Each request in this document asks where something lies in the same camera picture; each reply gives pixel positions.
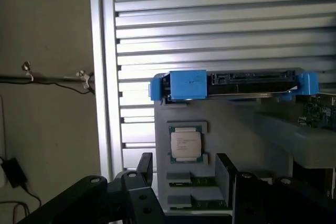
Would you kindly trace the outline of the CPU with silver heat spreader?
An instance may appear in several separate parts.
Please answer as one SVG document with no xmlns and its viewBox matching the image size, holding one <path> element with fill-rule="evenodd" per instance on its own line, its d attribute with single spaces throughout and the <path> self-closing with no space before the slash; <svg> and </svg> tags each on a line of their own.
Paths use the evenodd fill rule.
<svg viewBox="0 0 336 224">
<path fill-rule="evenodd" d="M 202 126 L 169 127 L 171 163 L 203 161 Z"/>
</svg>

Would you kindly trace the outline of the grey parts rack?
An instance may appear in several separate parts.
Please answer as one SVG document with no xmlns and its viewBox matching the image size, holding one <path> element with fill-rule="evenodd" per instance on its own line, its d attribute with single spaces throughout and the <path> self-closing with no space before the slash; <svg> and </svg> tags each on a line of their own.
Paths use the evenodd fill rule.
<svg viewBox="0 0 336 224">
<path fill-rule="evenodd" d="M 165 211 L 229 209 L 215 180 L 215 155 L 270 184 L 292 177 L 336 199 L 336 132 L 298 123 L 314 95 L 210 96 L 153 101 L 159 201 Z M 202 126 L 203 161 L 171 163 L 169 127 Z"/>
</svg>

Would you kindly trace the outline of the green graphics card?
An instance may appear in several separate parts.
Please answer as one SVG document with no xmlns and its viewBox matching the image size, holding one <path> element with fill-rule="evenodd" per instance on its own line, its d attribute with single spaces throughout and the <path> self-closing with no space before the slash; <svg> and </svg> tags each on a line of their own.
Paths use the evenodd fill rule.
<svg viewBox="0 0 336 224">
<path fill-rule="evenodd" d="M 311 128 L 336 132 L 336 95 L 319 94 L 302 103 L 298 123 Z"/>
</svg>

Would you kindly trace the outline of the hard disk in blue carrier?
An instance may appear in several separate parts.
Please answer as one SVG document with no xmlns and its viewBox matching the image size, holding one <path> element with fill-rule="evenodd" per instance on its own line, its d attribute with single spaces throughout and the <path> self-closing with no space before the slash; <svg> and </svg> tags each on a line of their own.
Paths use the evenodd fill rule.
<svg viewBox="0 0 336 224">
<path fill-rule="evenodd" d="M 275 94 L 288 100 L 294 95 L 316 95 L 319 92 L 317 73 L 294 69 L 170 71 L 156 75 L 149 84 L 152 101 L 170 102 L 250 94 Z"/>
</svg>

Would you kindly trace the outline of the black power adapter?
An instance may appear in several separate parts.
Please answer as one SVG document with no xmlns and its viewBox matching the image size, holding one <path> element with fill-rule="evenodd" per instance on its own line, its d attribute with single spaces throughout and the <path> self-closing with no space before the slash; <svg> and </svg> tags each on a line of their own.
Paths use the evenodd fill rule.
<svg viewBox="0 0 336 224">
<path fill-rule="evenodd" d="M 21 187 L 24 191 L 27 191 L 27 177 L 22 170 L 18 160 L 16 158 L 11 159 L 3 159 L 2 160 L 1 167 L 10 183 L 10 185 L 13 188 Z"/>
</svg>

